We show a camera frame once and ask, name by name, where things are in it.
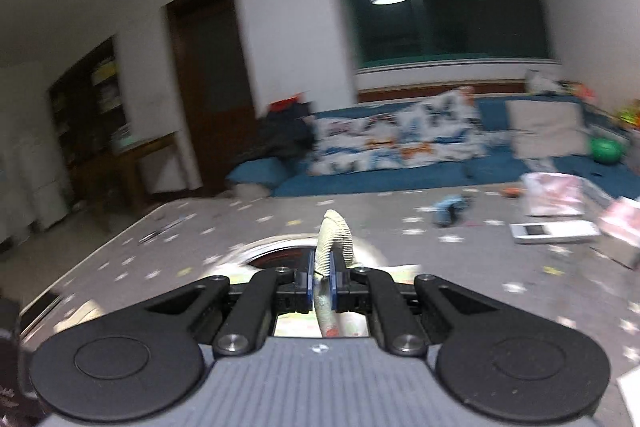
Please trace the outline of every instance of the blue toy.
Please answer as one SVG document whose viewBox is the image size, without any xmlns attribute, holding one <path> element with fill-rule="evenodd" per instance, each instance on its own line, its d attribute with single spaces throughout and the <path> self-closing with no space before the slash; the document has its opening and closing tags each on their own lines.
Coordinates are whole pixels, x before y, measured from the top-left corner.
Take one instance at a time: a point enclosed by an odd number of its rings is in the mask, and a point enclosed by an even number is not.
<svg viewBox="0 0 640 427">
<path fill-rule="evenodd" d="M 463 210 L 468 208 L 466 199 L 459 195 L 447 196 L 435 205 L 434 222 L 439 227 L 453 225 Z"/>
</svg>

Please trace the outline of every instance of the toy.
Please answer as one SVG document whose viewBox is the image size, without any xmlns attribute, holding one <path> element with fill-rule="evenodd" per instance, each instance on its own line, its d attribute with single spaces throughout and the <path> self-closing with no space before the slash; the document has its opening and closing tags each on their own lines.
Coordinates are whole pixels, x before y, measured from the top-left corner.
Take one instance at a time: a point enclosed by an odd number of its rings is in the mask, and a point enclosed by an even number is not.
<svg viewBox="0 0 640 427">
<path fill-rule="evenodd" d="M 591 155 L 593 161 L 603 165 L 614 165 L 622 157 L 623 147 L 620 143 L 606 138 L 591 139 Z"/>
<path fill-rule="evenodd" d="M 437 203 L 435 208 L 434 223 L 439 227 L 450 227 L 458 220 L 462 211 L 468 208 L 468 202 L 463 196 L 452 195 Z"/>
<path fill-rule="evenodd" d="M 622 127 L 638 127 L 640 126 L 640 100 L 634 100 L 630 105 L 623 107 L 618 111 L 616 117 L 622 124 Z"/>
<path fill-rule="evenodd" d="M 519 198 L 524 194 L 524 188 L 520 187 L 505 187 L 500 190 L 500 195 L 503 198 Z"/>
</svg>

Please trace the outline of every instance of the wooden desk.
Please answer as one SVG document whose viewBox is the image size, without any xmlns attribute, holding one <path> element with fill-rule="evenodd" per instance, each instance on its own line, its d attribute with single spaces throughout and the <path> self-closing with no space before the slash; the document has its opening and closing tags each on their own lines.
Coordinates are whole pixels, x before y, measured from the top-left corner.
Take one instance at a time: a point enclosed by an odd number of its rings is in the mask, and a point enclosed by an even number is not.
<svg viewBox="0 0 640 427">
<path fill-rule="evenodd" d="M 142 217 L 146 209 L 146 190 L 138 173 L 138 161 L 166 148 L 174 149 L 180 173 L 187 184 L 187 172 L 178 150 L 175 133 L 132 144 L 117 153 L 101 153 L 74 169 L 72 174 L 78 179 L 84 197 L 95 210 L 101 224 L 106 221 L 101 180 L 114 172 L 119 174 L 133 211 L 138 217 Z"/>
</svg>

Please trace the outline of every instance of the round black disc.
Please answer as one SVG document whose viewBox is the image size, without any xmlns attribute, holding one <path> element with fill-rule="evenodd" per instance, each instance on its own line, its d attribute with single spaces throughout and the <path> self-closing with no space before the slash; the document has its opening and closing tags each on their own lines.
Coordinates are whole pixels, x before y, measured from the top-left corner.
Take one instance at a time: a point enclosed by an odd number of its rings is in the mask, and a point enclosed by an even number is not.
<svg viewBox="0 0 640 427">
<path fill-rule="evenodd" d="M 478 412 L 506 422 L 559 423 L 593 413 L 610 367 L 602 348 L 578 331 L 543 321 L 510 329 L 500 319 L 495 328 L 454 330 L 436 372 Z"/>
<path fill-rule="evenodd" d="M 60 414 L 115 423 L 167 409 L 203 370 L 200 348 L 185 331 L 103 335 L 76 327 L 40 346 L 30 376 L 40 399 Z"/>
</svg>

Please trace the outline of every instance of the patterned blanket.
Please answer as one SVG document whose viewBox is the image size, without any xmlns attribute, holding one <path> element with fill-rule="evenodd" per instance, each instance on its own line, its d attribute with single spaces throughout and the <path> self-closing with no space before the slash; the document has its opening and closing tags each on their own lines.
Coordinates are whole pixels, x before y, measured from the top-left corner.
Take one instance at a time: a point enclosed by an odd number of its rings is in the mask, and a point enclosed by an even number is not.
<svg viewBox="0 0 640 427">
<path fill-rule="evenodd" d="M 404 169 L 484 156 L 480 115 L 463 87 L 395 113 L 320 118 L 309 174 Z"/>
</svg>

